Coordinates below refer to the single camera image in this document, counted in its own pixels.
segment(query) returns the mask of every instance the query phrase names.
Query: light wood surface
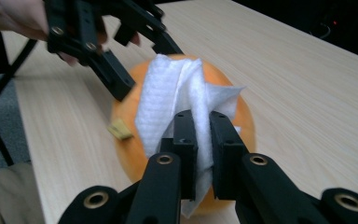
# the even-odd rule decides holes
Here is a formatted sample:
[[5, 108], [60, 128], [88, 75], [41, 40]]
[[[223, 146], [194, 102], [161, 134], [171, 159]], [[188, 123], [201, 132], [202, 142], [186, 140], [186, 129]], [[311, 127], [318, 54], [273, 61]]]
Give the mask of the light wood surface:
[[[255, 119], [257, 150], [303, 191], [358, 192], [358, 56], [228, 0], [160, 5], [172, 38], [187, 54], [220, 68]], [[107, 19], [108, 34], [117, 28]], [[11, 59], [25, 39], [5, 33]], [[130, 69], [155, 56], [142, 47], [110, 48]], [[39, 43], [16, 77], [28, 146], [47, 223], [83, 189], [117, 190], [130, 181], [106, 130], [112, 97], [89, 68], [70, 67]], [[238, 223], [233, 206], [183, 223]]]

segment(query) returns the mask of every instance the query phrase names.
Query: khaki pants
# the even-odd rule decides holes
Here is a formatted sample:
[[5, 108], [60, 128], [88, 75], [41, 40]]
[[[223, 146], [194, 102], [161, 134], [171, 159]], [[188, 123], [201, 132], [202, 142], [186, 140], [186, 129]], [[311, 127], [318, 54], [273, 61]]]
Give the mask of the khaki pants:
[[44, 223], [30, 163], [0, 169], [0, 223]]

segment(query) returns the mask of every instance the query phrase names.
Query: black cable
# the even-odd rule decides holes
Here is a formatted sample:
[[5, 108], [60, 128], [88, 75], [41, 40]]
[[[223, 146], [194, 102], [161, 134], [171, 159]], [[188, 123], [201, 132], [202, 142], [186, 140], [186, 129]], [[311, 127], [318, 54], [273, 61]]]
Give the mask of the black cable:
[[[29, 39], [26, 43], [25, 47], [22, 49], [20, 55], [14, 61], [14, 63], [7, 69], [4, 75], [0, 79], [0, 94], [2, 93], [3, 89], [7, 85], [7, 83], [14, 77], [14, 74], [19, 70], [25, 59], [27, 59], [28, 55], [33, 50], [34, 46], [36, 45], [37, 40]], [[4, 157], [8, 166], [13, 165], [14, 162], [10, 157], [10, 154], [5, 146], [2, 137], [0, 136], [0, 151], [2, 156]]]

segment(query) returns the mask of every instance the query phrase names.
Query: paper towel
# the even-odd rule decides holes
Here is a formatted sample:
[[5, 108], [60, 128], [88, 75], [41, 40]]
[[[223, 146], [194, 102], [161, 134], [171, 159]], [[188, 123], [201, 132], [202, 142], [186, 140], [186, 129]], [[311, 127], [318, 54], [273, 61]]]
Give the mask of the paper towel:
[[196, 200], [182, 202], [190, 217], [212, 185], [212, 140], [209, 114], [214, 110], [233, 119], [243, 87], [223, 87], [205, 82], [202, 61], [173, 60], [157, 55], [148, 67], [135, 126], [149, 158], [158, 153], [162, 137], [172, 137], [175, 114], [191, 109], [199, 146]]

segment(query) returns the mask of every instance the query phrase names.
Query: small yellow object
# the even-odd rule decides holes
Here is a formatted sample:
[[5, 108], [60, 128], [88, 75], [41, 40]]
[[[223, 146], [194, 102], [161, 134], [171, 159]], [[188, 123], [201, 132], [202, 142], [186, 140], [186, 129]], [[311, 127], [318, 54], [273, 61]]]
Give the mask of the small yellow object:
[[107, 130], [119, 140], [133, 137], [130, 129], [127, 128], [126, 124], [122, 119], [115, 119], [107, 127]]

